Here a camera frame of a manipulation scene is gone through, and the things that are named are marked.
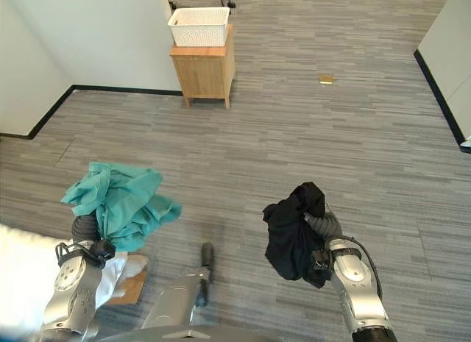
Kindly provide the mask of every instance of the green towel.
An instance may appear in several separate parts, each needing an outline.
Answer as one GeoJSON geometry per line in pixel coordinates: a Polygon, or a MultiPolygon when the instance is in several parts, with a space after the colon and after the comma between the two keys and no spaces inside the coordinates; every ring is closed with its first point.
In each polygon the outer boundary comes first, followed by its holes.
{"type": "Polygon", "coordinates": [[[182,212],[181,204],[155,194],[161,181],[153,169],[91,162],[88,173],[61,201],[76,205],[74,215],[95,210],[100,236],[116,251],[133,252],[144,246],[147,235],[182,212]]]}

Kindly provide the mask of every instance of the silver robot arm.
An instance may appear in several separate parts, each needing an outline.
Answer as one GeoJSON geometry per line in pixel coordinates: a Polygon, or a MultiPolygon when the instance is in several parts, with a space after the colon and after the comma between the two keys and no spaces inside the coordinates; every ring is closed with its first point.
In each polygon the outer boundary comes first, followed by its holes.
{"type": "Polygon", "coordinates": [[[322,220],[305,213],[306,222],[327,243],[325,249],[313,252],[313,269],[331,272],[330,280],[339,294],[345,324],[354,342],[397,342],[381,302],[380,283],[373,287],[372,270],[361,262],[361,253],[352,242],[361,246],[375,270],[369,254],[358,241],[342,235],[339,221],[327,209],[322,220]]]}
{"type": "Polygon", "coordinates": [[[353,253],[347,241],[330,242],[330,252],[342,253],[334,259],[331,282],[339,294],[341,311],[352,339],[395,342],[392,325],[372,285],[371,270],[353,253]]]}
{"type": "Polygon", "coordinates": [[[72,244],[56,247],[60,271],[35,341],[86,341],[98,332],[92,323],[95,295],[102,269],[106,260],[114,257],[115,247],[100,240],[94,213],[75,218],[72,239],[72,244]]]}
{"type": "MultiPolygon", "coordinates": [[[[90,249],[93,242],[80,242],[90,249]]],[[[78,255],[82,249],[71,248],[60,266],[54,284],[54,295],[46,306],[40,341],[86,341],[97,329],[91,325],[95,315],[96,289],[102,280],[102,269],[78,255]]]]}

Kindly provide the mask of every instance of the gray carpet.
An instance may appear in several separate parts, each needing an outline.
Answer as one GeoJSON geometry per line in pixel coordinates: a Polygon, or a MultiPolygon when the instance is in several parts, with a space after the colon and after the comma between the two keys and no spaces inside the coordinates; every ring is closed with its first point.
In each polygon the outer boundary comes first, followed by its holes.
{"type": "Polygon", "coordinates": [[[59,200],[89,161],[156,168],[183,216],[151,236],[141,302],[102,308],[100,335],[139,327],[211,240],[216,281],[197,321],[348,341],[334,290],[283,281],[263,256],[261,210],[313,180],[375,258],[398,340],[469,341],[471,159],[412,55],[446,0],[234,1],[231,111],[76,92],[33,141],[0,139],[0,221],[67,236],[59,200]]]}

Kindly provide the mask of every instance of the wooden cabinet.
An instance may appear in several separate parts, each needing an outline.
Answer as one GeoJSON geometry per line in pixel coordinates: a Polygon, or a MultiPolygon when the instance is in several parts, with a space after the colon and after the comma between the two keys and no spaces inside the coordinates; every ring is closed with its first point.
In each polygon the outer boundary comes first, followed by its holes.
{"type": "Polygon", "coordinates": [[[228,28],[225,46],[173,46],[170,56],[187,107],[190,107],[192,98],[221,98],[225,100],[226,109],[230,108],[230,86],[236,72],[232,24],[228,28]]]}

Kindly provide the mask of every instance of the cardboard piece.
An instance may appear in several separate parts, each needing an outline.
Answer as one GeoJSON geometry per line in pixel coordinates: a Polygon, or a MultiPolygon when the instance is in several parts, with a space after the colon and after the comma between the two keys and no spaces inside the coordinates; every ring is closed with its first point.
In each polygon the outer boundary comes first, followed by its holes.
{"type": "Polygon", "coordinates": [[[108,300],[106,305],[137,304],[146,278],[146,269],[144,269],[134,277],[126,278],[126,280],[124,281],[124,289],[126,293],[122,297],[112,298],[108,300]]]}

